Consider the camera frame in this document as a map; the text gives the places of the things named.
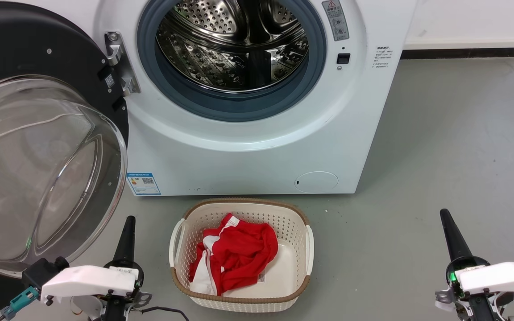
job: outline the washing machine door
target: washing machine door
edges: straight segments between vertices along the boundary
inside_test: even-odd
[[[0,2],[0,309],[40,258],[72,261],[124,187],[121,81],[77,26]]]

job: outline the door hinge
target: door hinge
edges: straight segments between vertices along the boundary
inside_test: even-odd
[[[122,41],[122,34],[118,31],[104,33],[104,42],[108,64],[111,65],[122,79],[122,91],[125,97],[132,93],[140,93],[140,86],[134,74],[130,59],[126,54],[126,47]]]

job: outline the cable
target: cable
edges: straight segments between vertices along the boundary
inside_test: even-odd
[[[496,295],[494,295],[494,296],[492,297],[492,301],[491,301],[491,305],[493,305],[493,308],[494,308],[495,312],[497,312],[498,317],[500,317],[502,320],[506,320],[506,319],[503,317],[503,312],[505,311],[505,307],[506,307],[506,305],[503,305],[503,306],[501,307],[501,309],[499,309],[499,308],[497,307],[497,299],[498,299],[500,296],[504,295],[505,293],[506,293],[506,292],[499,292],[499,293],[497,293]]]
[[[142,314],[144,314],[146,312],[154,311],[154,310],[157,310],[157,309],[161,309],[162,311],[169,311],[169,312],[179,313],[179,314],[182,315],[182,317],[184,317],[184,319],[186,321],[190,321],[190,319],[188,319],[186,317],[186,315],[182,311],[180,311],[179,309],[172,309],[172,308],[165,308],[165,307],[151,307],[151,308],[148,308],[148,309],[136,309],[136,311],[140,311]]]
[[[81,314],[82,314],[82,309],[80,309],[80,312],[79,312],[79,313],[75,313],[75,311],[73,311],[73,297],[74,297],[74,296],[71,296],[71,300],[69,301],[69,308],[71,309],[71,312],[72,312],[74,315],[81,315]]]

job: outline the stainless steel drum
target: stainless steel drum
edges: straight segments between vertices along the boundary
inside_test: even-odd
[[[271,87],[308,53],[302,26],[275,0],[182,0],[162,20],[157,41],[180,73],[225,93]]]

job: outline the qr code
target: qr code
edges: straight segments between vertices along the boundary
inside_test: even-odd
[[[114,85],[114,78],[112,77],[112,74],[108,75],[104,81],[106,81],[106,85],[109,88]]]

